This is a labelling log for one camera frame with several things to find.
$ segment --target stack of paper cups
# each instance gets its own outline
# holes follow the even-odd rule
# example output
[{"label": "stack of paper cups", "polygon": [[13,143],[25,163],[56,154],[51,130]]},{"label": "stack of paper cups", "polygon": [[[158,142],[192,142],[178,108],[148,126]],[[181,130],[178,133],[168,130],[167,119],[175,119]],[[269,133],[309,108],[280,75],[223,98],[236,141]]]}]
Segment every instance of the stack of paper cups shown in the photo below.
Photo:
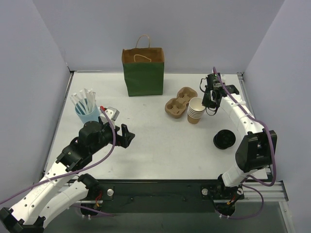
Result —
[{"label": "stack of paper cups", "polygon": [[192,98],[188,106],[188,122],[191,124],[197,124],[200,121],[204,111],[205,107],[202,105],[202,98]]}]

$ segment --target green paper bag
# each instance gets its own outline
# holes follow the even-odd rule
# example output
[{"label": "green paper bag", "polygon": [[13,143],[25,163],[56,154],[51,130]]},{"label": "green paper bag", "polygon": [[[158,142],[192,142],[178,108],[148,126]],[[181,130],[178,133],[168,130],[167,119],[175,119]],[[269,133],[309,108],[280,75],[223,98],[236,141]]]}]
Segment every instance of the green paper bag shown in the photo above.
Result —
[{"label": "green paper bag", "polygon": [[[137,48],[142,36],[149,39],[148,48]],[[136,47],[123,50],[122,64],[128,96],[163,94],[164,53],[162,48],[151,48],[148,35],[142,35]]]}]

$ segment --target cardboard cup holder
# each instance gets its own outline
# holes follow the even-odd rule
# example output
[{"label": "cardboard cup holder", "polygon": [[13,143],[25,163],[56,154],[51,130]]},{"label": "cardboard cup holder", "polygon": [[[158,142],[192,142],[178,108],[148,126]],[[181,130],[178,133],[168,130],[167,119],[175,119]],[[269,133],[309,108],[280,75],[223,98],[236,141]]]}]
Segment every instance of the cardboard cup holder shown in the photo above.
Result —
[{"label": "cardboard cup holder", "polygon": [[197,97],[198,93],[190,87],[183,87],[177,97],[170,99],[165,105],[165,112],[174,118],[180,118],[185,112],[190,99]]}]

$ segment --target cable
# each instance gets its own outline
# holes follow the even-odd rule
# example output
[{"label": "cable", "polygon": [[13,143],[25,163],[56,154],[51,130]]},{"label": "cable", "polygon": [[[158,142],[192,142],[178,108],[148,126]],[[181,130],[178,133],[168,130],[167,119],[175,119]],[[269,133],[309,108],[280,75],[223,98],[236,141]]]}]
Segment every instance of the cable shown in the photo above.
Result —
[{"label": "cable", "polygon": [[99,207],[98,200],[101,199],[102,196],[103,196],[103,192],[100,191],[99,195],[95,198],[95,204],[97,205],[97,207]]},{"label": "cable", "polygon": [[[211,114],[209,114],[208,112],[207,112],[207,109],[209,109],[210,111],[212,111],[214,114],[213,115],[211,115]],[[205,108],[205,111],[206,111],[206,113],[207,113],[207,115],[209,115],[209,116],[214,116],[216,113],[217,113],[217,110],[218,110],[218,108],[216,108],[216,110],[211,110],[210,108]]]},{"label": "cable", "polygon": [[111,122],[111,120],[109,119],[109,117],[107,116],[107,114],[106,114],[105,112],[103,112],[103,111],[102,111],[102,113],[103,113],[103,115],[106,117],[107,121],[109,122],[110,128],[111,128],[111,130],[112,130],[112,136],[113,136],[112,147],[111,147],[110,151],[108,152],[108,154],[107,154],[104,158],[102,158],[100,161],[94,163],[93,165],[87,166],[87,167],[82,168],[82,169],[80,169],[80,170],[73,171],[73,172],[69,172],[69,173],[67,173],[67,174],[63,174],[63,175],[59,175],[59,176],[55,176],[55,177],[53,177],[53,178],[50,178],[49,180],[44,180],[44,181],[40,181],[40,182],[38,182],[38,183],[35,183],[35,184],[29,186],[28,188],[24,188],[23,190],[19,191],[18,193],[15,193],[14,195],[10,196],[9,198],[2,200],[2,201],[0,202],[0,205],[2,205],[3,203],[6,203],[7,201],[9,201],[9,200],[11,200],[11,199],[17,197],[18,195],[20,195],[20,194],[22,194],[22,193],[28,191],[29,189],[32,189],[32,188],[34,188],[34,187],[37,187],[37,186],[39,186],[39,185],[42,185],[42,184],[44,184],[44,183],[47,183],[47,182],[50,182],[50,181],[53,181],[53,180],[56,180],[56,179],[59,179],[59,178],[63,178],[63,177],[70,176],[70,175],[73,175],[73,174],[78,174],[78,173],[80,173],[80,172],[83,172],[83,171],[86,171],[86,170],[88,170],[88,169],[91,169],[91,168],[97,166],[98,164],[101,164],[103,161],[105,161],[105,160],[111,155],[113,149],[115,148],[115,145],[116,145],[116,133],[115,133],[115,130],[114,130],[114,125],[112,124],[112,122]]},{"label": "cable", "polygon": [[254,190],[255,192],[257,192],[257,193],[260,195],[260,197],[261,197],[261,206],[260,206],[260,209],[259,209],[259,210],[257,211],[257,213],[255,213],[255,214],[248,215],[248,216],[242,216],[242,217],[234,217],[234,216],[222,215],[222,214],[220,214],[220,213],[217,211],[217,209],[215,209],[216,212],[220,214],[220,217],[225,217],[225,218],[232,219],[232,220],[244,220],[244,219],[256,217],[256,216],[258,216],[258,215],[262,212],[262,210],[263,210],[263,205],[264,205],[264,200],[263,200],[262,194],[261,194],[257,189],[255,189],[255,188],[253,188],[253,187],[250,187],[250,186],[247,186],[247,185],[244,185],[244,184],[242,184],[242,186],[245,187],[245,188],[250,188],[250,189]]},{"label": "cable", "polygon": [[[232,99],[233,102],[235,103],[238,103],[237,100],[229,93],[229,91],[227,90],[226,86],[223,84],[221,78],[219,77],[218,73],[217,73],[217,70],[215,67],[213,67],[213,72],[214,74],[217,75],[217,79],[218,81],[220,82],[220,84],[222,85],[223,89],[225,90],[226,94],[228,96],[230,96],[230,98]],[[264,129],[265,129],[265,132],[267,134],[267,137],[268,137],[268,141],[269,141],[269,146],[270,146],[270,152],[271,152],[271,159],[272,159],[272,168],[273,168],[273,178],[272,178],[272,181],[271,183],[265,183],[265,182],[262,182],[261,180],[258,180],[257,178],[255,178],[254,176],[252,175],[248,175],[247,177],[250,177],[252,178],[253,180],[257,181],[258,183],[264,185],[264,186],[268,186],[268,187],[271,187],[274,185],[274,183],[276,182],[276,159],[275,159],[275,154],[274,154],[274,147],[273,147],[273,143],[272,143],[272,138],[271,138],[271,135],[270,135],[270,132],[269,132],[269,129],[268,129],[268,126],[261,120],[257,120],[255,118],[253,118],[252,116],[248,115],[248,112],[242,107],[241,104],[238,104],[239,108],[247,115],[247,117],[249,119],[251,119],[252,121],[255,121],[259,124],[261,124]]]},{"label": "cable", "polygon": [[205,77],[204,79],[201,79],[201,81],[200,81],[200,90],[201,90],[203,93],[208,94],[208,92],[205,92],[205,91],[201,88],[202,81],[205,80],[205,79],[206,79],[206,77]]},{"label": "cable", "polygon": [[114,217],[113,214],[109,214],[109,213],[105,213],[105,212],[102,212],[102,211],[94,210],[94,209],[92,209],[92,208],[88,208],[88,207],[85,207],[85,206],[82,206],[82,205],[73,204],[71,207],[86,209],[86,210],[90,210],[90,211],[93,211],[93,212],[95,212],[95,213],[98,213],[98,214],[101,214],[101,215],[104,215],[104,216]]}]

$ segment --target screw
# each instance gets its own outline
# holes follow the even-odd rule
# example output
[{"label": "screw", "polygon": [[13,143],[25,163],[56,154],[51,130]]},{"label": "screw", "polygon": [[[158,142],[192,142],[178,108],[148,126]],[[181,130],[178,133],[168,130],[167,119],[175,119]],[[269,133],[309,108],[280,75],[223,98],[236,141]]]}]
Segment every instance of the screw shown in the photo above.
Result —
[{"label": "screw", "polygon": [[207,188],[202,189],[202,194],[203,194],[204,196],[206,196],[206,195],[207,195],[207,193],[208,193]]},{"label": "screw", "polygon": [[110,189],[107,190],[107,195],[109,197],[112,197],[113,193],[114,193],[113,189],[110,188]]},{"label": "screw", "polygon": [[243,194],[243,189],[238,188],[238,190],[237,190],[237,194],[242,195],[242,194]]}]

